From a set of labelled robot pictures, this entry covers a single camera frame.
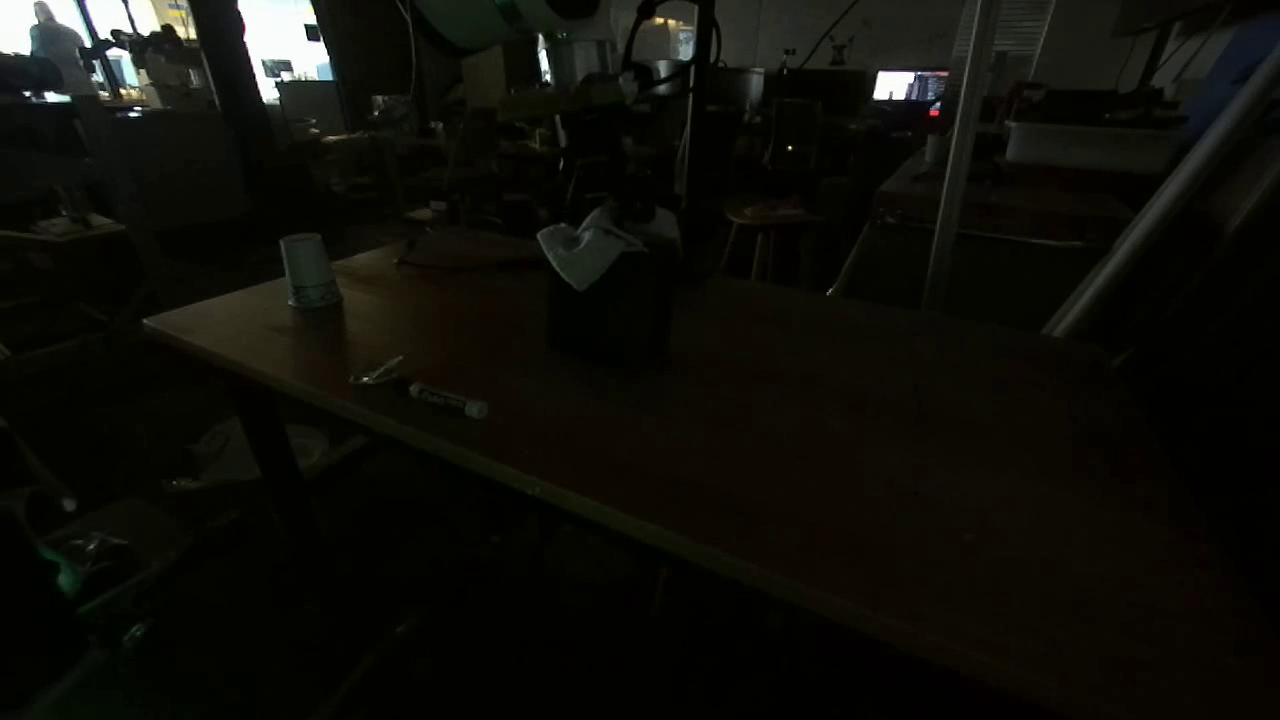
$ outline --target tissue box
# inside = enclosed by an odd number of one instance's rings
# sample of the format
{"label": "tissue box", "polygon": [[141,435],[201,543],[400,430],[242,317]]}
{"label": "tissue box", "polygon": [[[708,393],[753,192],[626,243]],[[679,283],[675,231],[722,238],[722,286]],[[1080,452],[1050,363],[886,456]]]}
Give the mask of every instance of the tissue box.
{"label": "tissue box", "polygon": [[589,291],[548,266],[548,341],[608,368],[656,368],[671,335],[671,251],[622,251]]}

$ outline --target metal pole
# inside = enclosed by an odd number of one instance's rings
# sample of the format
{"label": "metal pole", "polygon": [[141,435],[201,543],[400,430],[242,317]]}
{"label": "metal pole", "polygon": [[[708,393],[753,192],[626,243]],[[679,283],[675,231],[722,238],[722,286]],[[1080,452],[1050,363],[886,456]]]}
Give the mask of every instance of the metal pole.
{"label": "metal pole", "polygon": [[1042,29],[1039,29],[1039,45],[1036,45],[1036,57],[1033,57],[1028,81],[1036,81],[1036,75],[1039,75],[1039,59],[1042,59],[1042,46],[1046,46],[1050,23],[1054,23],[1054,0],[1050,0],[1050,5],[1046,5],[1046,13],[1042,13]]}
{"label": "metal pole", "polygon": [[700,278],[713,272],[716,236],[716,162],[713,162],[713,46],[716,46],[716,0],[697,5],[697,46],[693,46],[693,89],[689,89],[689,118],[682,118],[682,162],[675,176],[675,192],[682,194],[682,251],[689,274]]}
{"label": "metal pole", "polygon": [[79,23],[83,23],[83,35],[93,45],[93,59],[98,59],[107,91],[113,91],[113,101],[118,101],[118,75],[114,75],[107,51],[104,51],[104,35],[96,31],[96,20],[93,20],[89,5],[76,0],[76,13],[79,13]]}
{"label": "metal pole", "polygon": [[131,31],[131,35],[145,35],[145,31],[135,29],[131,0],[118,0],[118,7],[124,7],[124,20],[128,20],[128,31]]}
{"label": "metal pole", "polygon": [[857,231],[857,238],[846,243],[846,254],[844,254],[839,274],[837,274],[837,283],[829,286],[829,296],[844,296],[857,264],[858,264],[864,251],[867,251],[867,243],[870,243],[870,221],[864,221],[864,231]]}
{"label": "metal pole", "polygon": [[846,0],[844,13],[812,38],[809,57],[794,66],[809,66],[825,38],[858,7],[864,0]]}
{"label": "metal pole", "polygon": [[930,229],[924,309],[945,309],[945,301],[949,301],[956,229],[960,229],[960,206],[963,206],[968,167],[970,167],[970,144],[976,144],[976,122],[979,122],[979,106],[982,106],[982,91],[987,91],[987,70],[993,70],[995,14],[999,14],[999,0],[970,5],[960,118],[950,128],[950,160],[949,160],[945,201],[934,206],[934,229]]}
{"label": "metal pole", "polygon": [[1113,251],[1085,274],[1076,296],[1042,325],[1042,335],[1073,341],[1101,304],[1114,291],[1114,283],[1133,272],[1138,251],[1158,238],[1158,231],[1176,221],[1176,212],[1213,180],[1225,155],[1235,152],[1245,130],[1280,91],[1280,45],[1252,70],[1252,81],[1235,91],[1225,115],[1202,130],[1202,141],[1176,162],[1176,171],[1157,187],[1157,194],[1128,221]]}
{"label": "metal pole", "polygon": [[1144,70],[1136,75],[1136,89],[1133,89],[1133,91],[1157,89],[1157,70],[1158,70],[1158,59],[1164,59],[1164,51],[1169,51],[1169,38],[1171,38],[1171,23],[1164,23],[1164,29],[1153,35]]}

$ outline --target small object on table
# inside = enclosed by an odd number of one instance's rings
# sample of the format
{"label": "small object on table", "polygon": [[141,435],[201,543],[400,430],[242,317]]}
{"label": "small object on table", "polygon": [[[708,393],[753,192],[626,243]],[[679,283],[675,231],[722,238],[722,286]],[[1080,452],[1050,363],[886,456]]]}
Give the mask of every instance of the small object on table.
{"label": "small object on table", "polygon": [[460,417],[469,417],[469,419],[483,419],[483,417],[489,417],[489,405],[483,405],[483,398],[460,394],[460,393],[448,393],[448,388],[408,382],[408,394],[420,398],[420,405],[433,405],[433,408],[460,410]]}
{"label": "small object on table", "polygon": [[350,375],[350,382],[394,382],[402,379],[402,354],[386,354],[384,363],[377,363],[373,372]]}
{"label": "small object on table", "polygon": [[329,248],[321,231],[283,236],[280,254],[291,309],[321,313],[344,301],[329,266]]}
{"label": "small object on table", "polygon": [[668,206],[601,203],[534,231],[548,254],[548,341],[608,368],[659,368],[671,335],[679,223]]}
{"label": "small object on table", "polygon": [[414,264],[414,254],[412,254],[414,243],[426,238],[433,231],[441,231],[441,229],[448,223],[448,203],[445,203],[445,201],[433,201],[426,206],[412,206],[402,221],[408,221],[408,223],[420,223],[420,229],[408,231],[402,251],[400,251],[400,264]]}

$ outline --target cable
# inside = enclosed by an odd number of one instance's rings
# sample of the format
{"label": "cable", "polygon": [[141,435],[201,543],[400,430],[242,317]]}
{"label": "cable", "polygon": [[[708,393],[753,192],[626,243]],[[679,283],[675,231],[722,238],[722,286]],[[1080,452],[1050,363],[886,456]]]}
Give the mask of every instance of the cable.
{"label": "cable", "polygon": [[402,14],[402,31],[408,31],[408,106],[414,106],[414,95],[420,95],[414,14],[402,0],[394,0],[394,7]]}
{"label": "cable", "polygon": [[825,38],[858,7],[864,0],[846,0],[844,13],[812,38],[809,57],[794,66],[809,66]]}
{"label": "cable", "polygon": [[720,29],[720,14],[716,14],[716,23],[713,23],[713,65],[720,65],[720,57],[722,57],[722,29]]}
{"label": "cable", "polygon": [[630,59],[637,59],[637,35],[640,35],[640,29],[656,14],[656,7],[659,7],[659,0],[644,0],[644,5],[637,7],[637,20],[630,20],[626,45],[622,45],[622,66],[630,66]]}
{"label": "cable", "polygon": [[1186,75],[1186,66],[1199,59],[1199,51],[1208,46],[1213,31],[1199,35],[1195,51],[1185,59],[1178,70],[1169,75],[1169,85],[1178,85]]}
{"label": "cable", "polygon": [[1186,46],[1192,46],[1192,38],[1178,38],[1176,46],[1169,46],[1153,75],[1164,75],[1171,66],[1171,59],[1178,59]]}
{"label": "cable", "polygon": [[1122,65],[1119,65],[1119,75],[1114,75],[1114,91],[1122,91],[1122,81],[1128,81],[1128,70],[1133,70],[1133,57],[1138,51],[1144,45],[1133,45],[1128,46],[1128,57],[1122,57]]}

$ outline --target wall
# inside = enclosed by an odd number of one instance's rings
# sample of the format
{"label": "wall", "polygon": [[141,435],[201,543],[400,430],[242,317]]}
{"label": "wall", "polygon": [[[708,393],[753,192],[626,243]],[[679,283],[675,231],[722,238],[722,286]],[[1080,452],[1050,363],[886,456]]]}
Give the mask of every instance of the wall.
{"label": "wall", "polygon": [[1114,35],[1119,0],[1054,0],[1036,81],[1054,89],[1128,89],[1144,35]]}
{"label": "wall", "polygon": [[1216,66],[1202,75],[1199,91],[1186,101],[1192,128],[1202,130],[1275,46],[1280,13],[1245,20],[1218,46]]}
{"label": "wall", "polygon": [[[1042,45],[1042,81],[1062,89],[1114,89],[1138,59],[1138,38],[1114,35],[1119,0],[1060,0]],[[630,20],[630,0],[608,0],[617,45]],[[720,0],[722,65],[774,66],[784,46],[800,59],[846,0]],[[1050,0],[1004,0],[995,46],[1033,59]],[[950,65],[968,38],[963,0],[864,0],[833,35],[846,38],[846,66],[858,65]],[[818,45],[812,66],[829,66],[833,45]]]}
{"label": "wall", "polygon": [[509,95],[509,51],[483,46],[460,59],[465,70],[465,102],[469,106],[498,106]]}
{"label": "wall", "polygon": [[1176,31],[1164,46],[1157,89],[1171,101],[1192,101],[1231,38],[1235,29]]}
{"label": "wall", "polygon": [[[722,65],[774,66],[791,46],[800,59],[846,0],[720,0]],[[846,38],[846,66],[858,65],[949,65],[960,0],[864,0],[833,35]]]}

